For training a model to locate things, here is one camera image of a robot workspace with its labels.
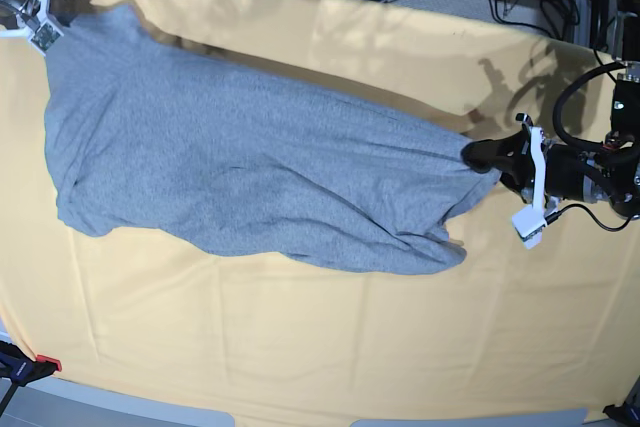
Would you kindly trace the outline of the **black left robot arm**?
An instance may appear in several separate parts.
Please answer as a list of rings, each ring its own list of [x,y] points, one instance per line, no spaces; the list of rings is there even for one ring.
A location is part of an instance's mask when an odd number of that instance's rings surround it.
[[[525,206],[512,218],[520,234],[537,233],[564,212],[559,202],[586,210],[604,201],[630,222],[639,216],[639,0],[617,0],[613,59],[587,71],[562,91],[552,110],[549,139],[525,114],[510,137],[481,140],[461,152],[477,173],[500,172],[501,183]],[[563,125],[570,98],[590,81],[614,74],[610,129],[601,142],[571,135]]]

